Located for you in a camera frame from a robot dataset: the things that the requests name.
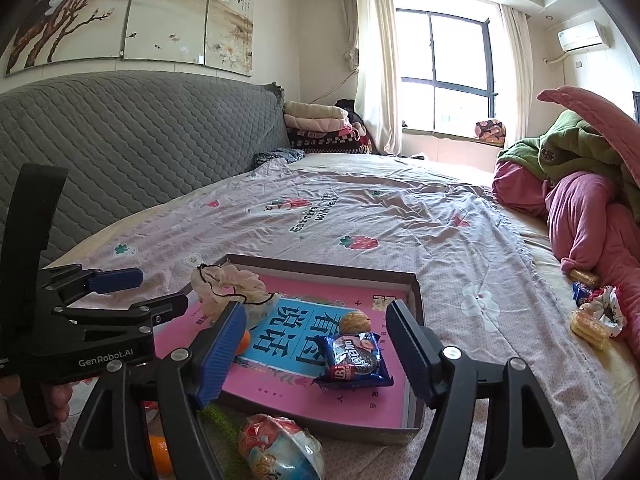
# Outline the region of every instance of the window pane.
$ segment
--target window pane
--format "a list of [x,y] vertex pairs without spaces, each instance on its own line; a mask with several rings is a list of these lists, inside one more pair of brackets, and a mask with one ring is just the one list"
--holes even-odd
[[407,128],[433,130],[433,86],[402,82],[398,98],[400,118]]
[[436,88],[437,132],[475,137],[478,121],[488,117],[489,99],[474,94]]
[[396,12],[400,75],[432,79],[429,17],[415,12]]
[[432,16],[436,79],[486,90],[486,61],[482,27]]

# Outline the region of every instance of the walnut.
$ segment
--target walnut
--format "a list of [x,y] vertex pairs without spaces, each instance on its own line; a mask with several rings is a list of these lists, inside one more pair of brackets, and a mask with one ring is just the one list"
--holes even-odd
[[360,334],[371,332],[371,320],[361,310],[352,310],[340,319],[341,334]]

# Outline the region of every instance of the window sill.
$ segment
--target window sill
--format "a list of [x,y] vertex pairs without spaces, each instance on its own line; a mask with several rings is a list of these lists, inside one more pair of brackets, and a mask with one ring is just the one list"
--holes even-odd
[[466,137],[455,134],[441,134],[440,132],[428,132],[426,130],[412,130],[411,128],[403,128],[402,132],[407,135],[416,136],[429,136],[436,137],[438,139],[450,139],[450,140],[464,140],[466,142],[475,142],[476,144],[485,144],[487,146],[495,146],[496,148],[503,148],[503,144],[497,144],[496,142],[489,142],[488,140],[478,139],[477,137]]

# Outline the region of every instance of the air conditioner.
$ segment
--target air conditioner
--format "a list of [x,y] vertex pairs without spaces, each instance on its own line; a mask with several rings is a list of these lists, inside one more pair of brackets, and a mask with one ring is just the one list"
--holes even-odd
[[569,54],[609,48],[607,31],[598,22],[587,22],[558,32],[560,46]]

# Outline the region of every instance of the blue gripper pad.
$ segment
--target blue gripper pad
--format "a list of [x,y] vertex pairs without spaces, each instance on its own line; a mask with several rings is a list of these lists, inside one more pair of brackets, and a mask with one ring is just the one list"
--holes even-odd
[[[404,304],[402,307],[409,313]],[[415,396],[422,399],[427,406],[432,407],[438,394],[434,387],[428,355],[431,358],[435,357],[439,364],[437,354],[432,354],[429,341],[411,313],[406,316],[402,309],[391,303],[386,308],[385,317],[386,330]]]
[[137,267],[130,269],[105,270],[90,277],[87,282],[90,292],[107,294],[116,290],[136,288],[142,285],[145,275]]
[[192,362],[198,383],[194,399],[200,409],[218,398],[245,328],[244,306],[231,302],[215,324],[202,330],[191,344],[190,348],[195,347]]

